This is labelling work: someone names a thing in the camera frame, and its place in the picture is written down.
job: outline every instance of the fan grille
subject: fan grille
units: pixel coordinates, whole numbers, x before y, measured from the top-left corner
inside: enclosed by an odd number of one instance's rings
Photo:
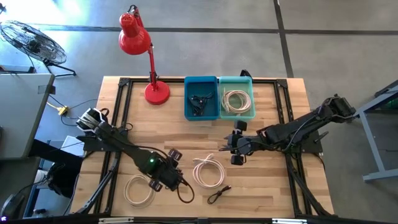
[[[0,23],[1,35],[7,42],[41,61],[50,61],[56,65],[66,62],[65,51],[54,40],[41,31],[18,21]]]

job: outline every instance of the wooden tabletop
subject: wooden tabletop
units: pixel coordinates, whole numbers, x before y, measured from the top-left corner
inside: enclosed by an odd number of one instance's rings
[[[120,77],[104,77],[98,97],[97,108],[113,113],[114,102]],[[303,79],[288,78],[289,93],[294,117],[298,118],[310,111]],[[184,85],[170,83],[170,98],[160,106],[150,105],[144,99],[146,83],[135,83],[127,121],[134,125],[129,132],[129,140],[134,144],[152,146],[166,152],[174,148],[183,156],[178,166],[185,179],[195,191],[192,203],[181,202],[176,192],[163,188],[156,193],[155,200],[146,208],[132,208],[124,199],[124,186],[134,174],[139,174],[132,159],[122,154],[112,216],[135,217],[293,217],[292,198],[287,178],[286,162],[279,152],[259,151],[248,157],[243,166],[230,164],[231,154],[218,152],[226,141],[223,139],[233,130],[232,121],[187,121],[184,117]],[[247,135],[257,129],[278,123],[274,88],[269,84],[253,84],[256,117],[248,122]],[[119,112],[119,123],[123,108]],[[204,159],[213,153],[226,169],[226,178],[218,189],[203,189],[192,177],[193,159]],[[97,188],[103,163],[103,152],[96,152],[87,158],[82,166],[72,203],[71,212],[77,211]],[[304,154],[303,164],[307,185],[324,208],[333,213],[328,184],[322,164],[317,157]],[[206,183],[214,184],[219,172],[212,166],[205,166],[202,177]],[[232,189],[225,192],[213,205],[206,200],[209,195],[221,190],[225,185]],[[304,211],[301,191],[298,188],[300,208]],[[138,201],[145,198],[149,187],[145,182],[137,183],[130,189],[130,196]],[[189,188],[181,185],[180,191],[185,200],[191,198]],[[102,209],[108,198],[108,187],[104,191]]]

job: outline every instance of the gray floor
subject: gray floor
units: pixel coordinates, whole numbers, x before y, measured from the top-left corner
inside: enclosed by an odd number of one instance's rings
[[[280,0],[286,29],[398,30],[395,0]],[[117,27],[131,1],[58,0],[36,4],[10,1],[0,19],[77,26]],[[271,0],[134,1],[147,27],[277,29]],[[67,52],[64,66],[77,77],[58,78],[56,98],[68,106],[96,98],[105,75],[148,75],[146,54],[126,55],[117,32],[45,31]],[[279,34],[150,33],[159,75],[237,75],[286,77]],[[287,35],[294,77],[304,78],[312,108],[338,93],[353,106],[398,78],[396,35]],[[0,42],[5,64],[29,65],[29,59]],[[45,67],[35,61],[39,71]],[[90,104],[76,108],[81,114]],[[337,215],[385,222],[398,218],[398,178],[365,184],[362,175],[377,171],[360,121],[329,124],[323,140],[326,175]],[[37,138],[64,139],[80,132],[61,124],[46,108]]]

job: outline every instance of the plastic bin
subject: plastic bin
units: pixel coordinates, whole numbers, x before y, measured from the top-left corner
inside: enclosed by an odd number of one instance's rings
[[[220,115],[220,103],[218,99],[217,77],[185,77],[184,79],[184,115],[189,121],[215,120]],[[208,99],[202,116],[194,116],[192,105],[188,97],[192,95],[207,96],[214,92],[212,98]]]
[[[251,108],[247,112],[240,115],[236,113],[227,112],[221,105],[221,99],[224,92],[230,90],[242,90],[245,91],[251,99]],[[229,99],[231,106],[239,108],[241,106],[241,101],[238,97],[231,97]],[[232,119],[232,120],[249,120],[256,116],[256,109],[254,107],[254,97],[253,97],[253,85],[252,79],[250,77],[220,77],[220,117],[221,119]]]

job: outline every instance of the white cable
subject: white cable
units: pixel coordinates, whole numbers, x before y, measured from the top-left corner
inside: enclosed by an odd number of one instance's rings
[[[241,106],[239,108],[235,108],[231,106],[229,103],[229,98],[233,95],[238,96],[238,98],[241,100]],[[221,104],[223,105],[223,108],[227,113],[232,112],[236,114],[242,114],[244,112],[247,112],[251,108],[251,99],[250,96],[242,90],[230,90],[225,92],[224,90],[224,95],[221,99]]]
[[[143,174],[137,174],[132,176],[129,181],[127,182],[126,186],[124,186],[124,199],[126,199],[127,202],[129,202],[129,204],[131,206],[133,206],[134,208],[145,208],[146,206],[150,205],[152,203],[152,201],[155,199],[155,191],[154,189],[150,188],[150,192],[148,194],[148,196],[140,201],[140,202],[135,202],[133,200],[131,200],[130,196],[129,196],[129,190],[130,187],[133,183],[140,181],[140,180],[144,180],[146,182],[150,182],[150,178],[143,175]]]
[[[193,168],[192,174],[193,174],[193,179],[196,181],[196,183],[198,183],[198,184],[200,185],[200,187],[203,187],[203,188],[206,188],[206,189],[214,189],[214,188],[219,187],[219,186],[223,183],[224,178],[225,178],[225,170],[224,170],[224,167],[223,167],[223,165],[222,165],[220,162],[218,162],[217,160],[213,159],[213,154],[208,155],[208,156],[206,157],[206,159],[198,159],[198,158],[195,158],[195,159],[193,159],[193,161],[194,161],[194,162],[199,162],[199,163],[195,166],[195,168]],[[201,168],[202,168],[204,165],[206,165],[206,164],[213,165],[213,166],[217,167],[218,170],[220,171],[220,174],[221,174],[220,180],[219,180],[219,181],[217,182],[217,184],[215,184],[215,185],[208,185],[208,184],[206,184],[206,183],[203,181],[203,179],[201,178],[201,176],[200,176]]]

